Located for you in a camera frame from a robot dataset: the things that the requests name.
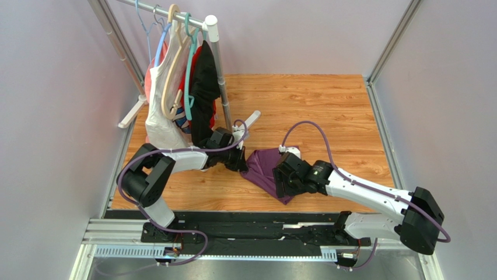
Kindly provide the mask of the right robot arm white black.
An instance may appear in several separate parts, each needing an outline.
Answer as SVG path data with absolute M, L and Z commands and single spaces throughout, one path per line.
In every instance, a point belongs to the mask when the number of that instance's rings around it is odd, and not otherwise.
M 273 168 L 276 193 L 283 197 L 320 193 L 344 198 L 375 214 L 344 212 L 336 228 L 354 239 L 391 239 L 424 255 L 432 255 L 443 232 L 445 216 L 427 189 L 400 190 L 354 176 L 331 163 L 309 164 L 290 152 L 282 154 Z

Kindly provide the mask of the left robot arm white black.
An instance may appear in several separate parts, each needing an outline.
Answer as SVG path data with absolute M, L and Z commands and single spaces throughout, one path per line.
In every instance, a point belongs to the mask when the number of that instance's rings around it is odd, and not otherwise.
M 217 128 L 199 147 L 159 149 L 149 143 L 143 144 L 117 176 L 119 193 L 137 206 L 159 231 L 178 236 L 198 235 L 199 230 L 176 229 L 173 226 L 175 214 L 162 194 L 170 176 L 175 173 L 207 170 L 218 164 L 234 172 L 246 171 L 243 141 L 248 135 L 248 128 L 242 123 L 233 129 L 229 132 Z

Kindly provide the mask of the purple cloth napkin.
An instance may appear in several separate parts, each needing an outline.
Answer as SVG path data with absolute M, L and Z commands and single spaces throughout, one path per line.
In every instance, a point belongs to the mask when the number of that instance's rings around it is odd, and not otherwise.
M 267 194 L 286 205 L 293 197 L 285 195 L 279 198 L 277 196 L 277 188 L 272 172 L 280 157 L 278 148 L 255 150 L 246 160 L 248 170 L 241 171 L 240 174 L 242 178 L 255 184 Z

